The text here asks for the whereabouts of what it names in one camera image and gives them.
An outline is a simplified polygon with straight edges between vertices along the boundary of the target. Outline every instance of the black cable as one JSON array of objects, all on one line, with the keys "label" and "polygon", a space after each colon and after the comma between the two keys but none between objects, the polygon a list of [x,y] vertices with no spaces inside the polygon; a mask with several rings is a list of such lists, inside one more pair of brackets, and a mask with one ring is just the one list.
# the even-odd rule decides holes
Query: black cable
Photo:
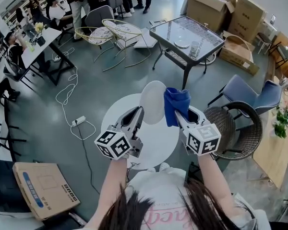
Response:
[{"label": "black cable", "polygon": [[75,123],[76,123],[76,126],[79,130],[79,133],[80,133],[80,137],[81,137],[81,141],[82,141],[82,145],[83,145],[83,148],[84,148],[84,152],[85,152],[85,158],[86,158],[86,162],[87,162],[87,165],[90,169],[90,172],[91,172],[91,186],[95,189],[95,191],[100,195],[100,192],[97,191],[97,189],[94,187],[93,183],[92,183],[92,180],[93,180],[93,171],[92,171],[92,168],[91,168],[91,165],[90,165],[90,161],[88,160],[88,157],[87,157],[87,152],[86,152],[86,148],[85,148],[85,145],[84,145],[84,141],[83,141],[83,138],[82,138],[82,135],[81,135],[81,131],[79,129],[79,126],[77,124],[77,120],[75,120]]}]

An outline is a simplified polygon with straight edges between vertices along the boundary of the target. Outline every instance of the blue stripe on box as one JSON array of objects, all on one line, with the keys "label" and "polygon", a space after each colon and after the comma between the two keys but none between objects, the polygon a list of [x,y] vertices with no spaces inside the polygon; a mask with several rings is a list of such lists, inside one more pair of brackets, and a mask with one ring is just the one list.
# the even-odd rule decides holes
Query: blue stripe on box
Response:
[{"label": "blue stripe on box", "polygon": [[36,194],[36,191],[31,183],[31,180],[30,180],[30,177],[28,175],[27,172],[23,172],[23,176],[24,176],[24,179],[25,179],[25,182],[27,183],[27,186],[29,187],[30,189],[30,192],[32,194],[32,197],[35,199],[37,205],[40,207],[40,208],[43,208],[44,207],[44,204],[42,203],[42,201],[40,200],[39,196]]}]

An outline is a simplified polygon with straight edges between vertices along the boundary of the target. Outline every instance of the white t-shirt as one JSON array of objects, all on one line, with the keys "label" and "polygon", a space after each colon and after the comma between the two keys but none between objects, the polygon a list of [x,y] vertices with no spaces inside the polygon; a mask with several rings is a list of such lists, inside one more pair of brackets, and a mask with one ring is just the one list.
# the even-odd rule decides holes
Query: white t-shirt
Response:
[{"label": "white t-shirt", "polygon": [[63,9],[61,9],[59,6],[56,7],[49,7],[49,17],[51,20],[56,19],[57,25],[60,23],[60,19],[65,15],[65,12]]},{"label": "white t-shirt", "polygon": [[23,19],[19,22],[19,25],[21,27],[24,27],[28,23],[28,17],[27,15],[23,12]]},{"label": "white t-shirt", "polygon": [[[185,171],[176,168],[167,168],[158,173],[142,171],[129,182],[126,188],[127,199],[130,198],[133,190],[136,190],[139,192],[139,198],[150,198],[155,202],[147,211],[141,230],[197,230],[181,198],[182,195],[189,203],[184,188],[185,174]],[[251,208],[250,210],[256,217],[259,230],[271,230],[263,210]],[[231,220],[241,230],[253,230],[256,222],[247,212]]]}]

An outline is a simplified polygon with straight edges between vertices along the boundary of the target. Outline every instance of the blue cloth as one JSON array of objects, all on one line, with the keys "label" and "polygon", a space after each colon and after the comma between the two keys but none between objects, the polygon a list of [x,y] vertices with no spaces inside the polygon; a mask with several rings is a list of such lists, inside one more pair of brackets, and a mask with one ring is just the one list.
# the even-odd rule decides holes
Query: blue cloth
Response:
[{"label": "blue cloth", "polygon": [[166,88],[164,91],[164,112],[168,127],[177,126],[175,110],[188,119],[188,110],[191,101],[189,90]]}]

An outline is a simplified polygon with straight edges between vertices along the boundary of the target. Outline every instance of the gold wire chair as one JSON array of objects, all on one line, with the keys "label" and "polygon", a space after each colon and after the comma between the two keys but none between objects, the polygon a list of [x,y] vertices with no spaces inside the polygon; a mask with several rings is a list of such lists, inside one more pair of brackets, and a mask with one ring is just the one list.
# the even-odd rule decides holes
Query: gold wire chair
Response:
[{"label": "gold wire chair", "polygon": [[148,52],[149,52],[149,55],[145,59],[143,59],[143,60],[141,60],[141,61],[139,61],[139,62],[137,62],[135,64],[131,64],[131,65],[125,66],[126,68],[127,67],[133,67],[133,66],[135,66],[137,64],[140,64],[140,63],[144,62],[148,57],[151,56],[150,49],[149,49],[149,47],[148,47],[148,45],[147,45],[147,43],[146,43],[146,41],[145,41],[145,39],[143,37],[142,31],[137,26],[132,25],[132,24],[127,23],[127,22],[124,22],[124,21],[119,21],[119,20],[114,20],[114,19],[103,19],[102,20],[102,24],[114,34],[114,39],[115,39],[116,44],[118,46],[120,45],[120,43],[118,42],[118,39],[121,39],[121,40],[123,40],[125,42],[125,46],[124,47],[121,46],[122,49],[116,54],[116,56],[117,56],[122,51],[124,51],[124,53],[125,53],[124,58],[119,63],[121,63],[127,57],[126,48],[136,44],[136,42],[135,42],[135,43],[132,43],[132,44],[126,46],[126,43],[129,40],[134,39],[135,37],[141,36],[143,41],[145,42],[146,47],[147,47]]},{"label": "gold wire chair", "polygon": [[[83,34],[83,29],[87,28],[90,29],[90,31],[92,32],[90,35],[85,35]],[[99,58],[99,56],[101,56],[103,53],[105,53],[106,51],[108,51],[109,49],[114,48],[114,44],[112,42],[112,38],[114,38],[113,33],[107,29],[106,27],[80,27],[75,29],[75,32],[78,36],[82,37],[85,41],[89,42],[90,44],[96,45],[98,46],[100,49],[101,45],[103,45],[104,43],[106,43],[107,41],[110,41],[112,43],[112,47],[107,48],[106,50],[102,51],[95,59],[94,62]]]}]

